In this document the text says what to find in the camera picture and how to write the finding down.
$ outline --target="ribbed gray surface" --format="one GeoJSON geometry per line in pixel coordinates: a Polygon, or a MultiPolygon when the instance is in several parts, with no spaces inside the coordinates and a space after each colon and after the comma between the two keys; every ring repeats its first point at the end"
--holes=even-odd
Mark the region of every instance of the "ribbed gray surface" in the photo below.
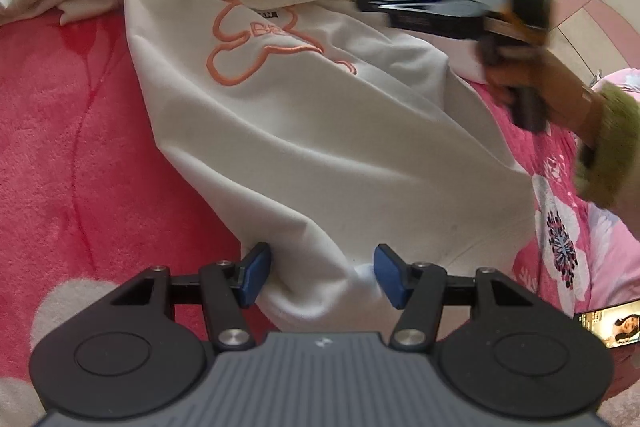
{"type": "MultiPolygon", "coordinates": [[[[194,393],[127,427],[506,427],[444,386],[426,357],[373,333],[272,333],[263,346],[218,357],[194,393]]],[[[52,415],[46,427],[104,426],[52,415]]],[[[595,416],[547,426],[602,427],[595,416]]]]}

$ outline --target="metal screw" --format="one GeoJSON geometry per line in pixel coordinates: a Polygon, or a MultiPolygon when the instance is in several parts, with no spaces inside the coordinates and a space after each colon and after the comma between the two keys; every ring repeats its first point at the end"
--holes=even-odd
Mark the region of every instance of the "metal screw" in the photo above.
{"type": "Polygon", "coordinates": [[[402,346],[417,346],[427,340],[427,335],[420,330],[400,330],[394,335],[394,340],[402,346]]]}
{"type": "Polygon", "coordinates": [[[246,344],[250,338],[249,333],[238,328],[224,330],[218,335],[218,340],[222,344],[225,344],[225,346],[242,346],[242,344],[246,344]]]}

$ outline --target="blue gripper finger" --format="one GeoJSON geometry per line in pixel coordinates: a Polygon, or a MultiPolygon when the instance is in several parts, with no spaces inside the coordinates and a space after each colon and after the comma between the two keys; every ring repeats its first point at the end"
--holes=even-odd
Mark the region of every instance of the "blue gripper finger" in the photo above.
{"type": "Polygon", "coordinates": [[[373,272],[391,305],[402,310],[414,289],[408,285],[409,267],[388,245],[378,245],[373,252],[373,272]]]}
{"type": "Polygon", "coordinates": [[[238,264],[238,305],[248,308],[264,286],[271,271],[271,247],[258,243],[238,264]]]}

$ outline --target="white sweatshirt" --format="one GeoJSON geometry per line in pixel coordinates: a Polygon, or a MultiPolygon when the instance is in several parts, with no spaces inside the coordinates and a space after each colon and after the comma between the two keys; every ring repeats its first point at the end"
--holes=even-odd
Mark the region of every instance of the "white sweatshirt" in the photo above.
{"type": "MultiPolygon", "coordinates": [[[[3,0],[0,22],[118,1],[3,0]]],[[[378,243],[472,275],[533,237],[529,177],[427,42],[348,0],[124,1],[156,143],[243,251],[270,243],[258,303],[277,326],[387,333],[378,243]]]]}

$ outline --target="black label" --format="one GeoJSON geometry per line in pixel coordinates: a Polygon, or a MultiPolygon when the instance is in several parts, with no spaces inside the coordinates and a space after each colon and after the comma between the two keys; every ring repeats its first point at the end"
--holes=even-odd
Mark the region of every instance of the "black label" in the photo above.
{"type": "Polygon", "coordinates": [[[277,19],[278,12],[276,10],[270,10],[267,12],[256,12],[260,17],[264,17],[265,19],[277,19]]]}

